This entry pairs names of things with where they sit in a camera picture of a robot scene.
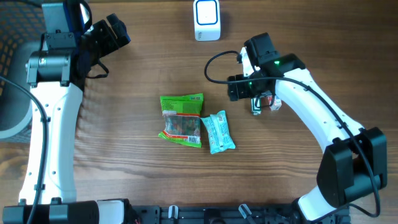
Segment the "green small box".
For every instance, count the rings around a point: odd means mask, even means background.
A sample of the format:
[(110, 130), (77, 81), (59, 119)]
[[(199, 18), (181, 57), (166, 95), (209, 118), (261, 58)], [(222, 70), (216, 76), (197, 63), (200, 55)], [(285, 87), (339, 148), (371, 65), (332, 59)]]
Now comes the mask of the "green small box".
[(261, 97), (255, 96), (254, 98), (251, 98), (251, 113), (254, 116), (258, 116), (261, 114), (261, 111)]

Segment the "orange tissue packet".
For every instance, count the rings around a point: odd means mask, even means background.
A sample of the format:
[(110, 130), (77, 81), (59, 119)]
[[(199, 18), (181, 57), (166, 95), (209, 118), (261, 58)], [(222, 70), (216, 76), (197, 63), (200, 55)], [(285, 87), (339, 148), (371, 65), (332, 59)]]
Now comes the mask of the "orange tissue packet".
[(266, 108), (269, 108), (271, 111), (277, 111), (282, 106), (281, 99), (274, 95), (269, 95), (265, 97)]

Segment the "teal tissue packet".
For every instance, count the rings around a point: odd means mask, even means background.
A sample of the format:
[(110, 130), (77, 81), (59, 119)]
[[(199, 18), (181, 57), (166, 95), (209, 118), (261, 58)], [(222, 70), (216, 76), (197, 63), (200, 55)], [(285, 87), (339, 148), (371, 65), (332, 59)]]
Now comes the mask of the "teal tissue packet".
[(208, 133), (210, 144), (210, 153), (216, 154), (228, 149), (236, 149), (229, 134), (229, 126), (226, 117), (226, 111), (219, 111), (217, 114), (211, 114), (208, 117), (201, 118)]

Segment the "green gummy candy bag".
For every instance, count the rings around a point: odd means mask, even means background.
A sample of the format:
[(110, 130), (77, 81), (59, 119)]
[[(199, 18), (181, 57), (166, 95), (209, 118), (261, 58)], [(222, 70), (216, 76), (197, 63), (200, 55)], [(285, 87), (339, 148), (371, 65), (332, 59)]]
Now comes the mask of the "green gummy candy bag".
[(201, 147), (202, 93), (184, 96), (161, 96), (165, 128), (158, 137), (190, 147)]

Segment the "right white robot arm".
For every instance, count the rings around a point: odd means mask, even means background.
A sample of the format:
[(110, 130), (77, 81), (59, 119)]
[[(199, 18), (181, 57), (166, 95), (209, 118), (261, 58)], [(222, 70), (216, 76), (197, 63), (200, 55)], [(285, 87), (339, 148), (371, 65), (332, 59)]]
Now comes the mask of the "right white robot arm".
[(267, 33), (245, 41), (238, 56), (240, 75), (228, 78), (232, 101), (267, 91), (289, 105), (322, 150), (317, 185), (297, 200), (301, 217), (316, 222), (387, 185), (387, 140), (375, 127), (365, 129), (320, 89), (294, 54), (281, 56)]

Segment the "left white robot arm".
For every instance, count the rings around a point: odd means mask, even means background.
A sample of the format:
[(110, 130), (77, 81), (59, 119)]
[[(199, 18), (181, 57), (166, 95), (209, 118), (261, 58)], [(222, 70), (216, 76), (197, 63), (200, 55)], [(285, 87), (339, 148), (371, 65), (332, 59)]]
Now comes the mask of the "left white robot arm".
[(19, 203), (5, 207), (4, 223), (134, 223), (126, 199), (78, 202), (73, 155), (85, 80), (102, 57), (127, 45), (126, 26), (111, 14), (84, 19), (85, 1), (44, 3), (46, 31), (35, 50), (12, 58), (12, 69), (27, 73), (30, 98), (30, 153)]

